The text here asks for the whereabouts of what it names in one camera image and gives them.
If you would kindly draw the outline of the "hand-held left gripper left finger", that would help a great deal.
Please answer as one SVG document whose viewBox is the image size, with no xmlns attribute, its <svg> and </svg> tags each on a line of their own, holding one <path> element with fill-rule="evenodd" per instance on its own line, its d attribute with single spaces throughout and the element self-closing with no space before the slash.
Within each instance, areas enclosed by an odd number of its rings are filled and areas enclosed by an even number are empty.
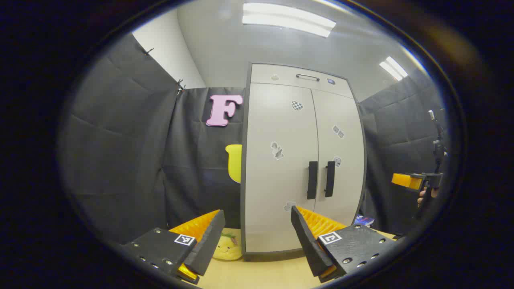
<svg viewBox="0 0 514 289">
<path fill-rule="evenodd" d="M 120 246 L 129 260 L 167 279 L 198 284 L 213 258 L 225 226 L 222 209 L 172 229 L 152 228 Z"/>
</svg>

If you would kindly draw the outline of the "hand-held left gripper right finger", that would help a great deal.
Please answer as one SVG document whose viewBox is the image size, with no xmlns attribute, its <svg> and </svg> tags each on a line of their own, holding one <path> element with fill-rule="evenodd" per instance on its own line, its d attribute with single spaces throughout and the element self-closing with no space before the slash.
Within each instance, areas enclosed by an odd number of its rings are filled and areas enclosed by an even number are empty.
<svg viewBox="0 0 514 289">
<path fill-rule="evenodd" d="M 365 225 L 346 226 L 298 206 L 292 207 L 291 223 L 310 270 L 321 283 L 360 278 L 398 244 Z"/>
</svg>

